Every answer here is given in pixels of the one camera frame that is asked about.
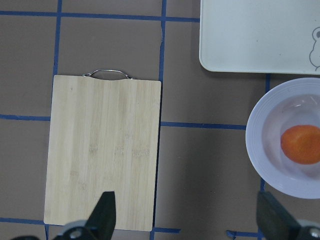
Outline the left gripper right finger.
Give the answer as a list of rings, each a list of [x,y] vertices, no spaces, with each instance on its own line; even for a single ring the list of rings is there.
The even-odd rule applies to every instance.
[[[301,230],[298,221],[267,191],[257,194],[256,223],[267,240],[295,240]]]

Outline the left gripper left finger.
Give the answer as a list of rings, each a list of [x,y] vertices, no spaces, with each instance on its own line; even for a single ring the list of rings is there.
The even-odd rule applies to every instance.
[[[116,225],[116,198],[114,191],[105,191],[86,222],[90,240],[110,240]]]

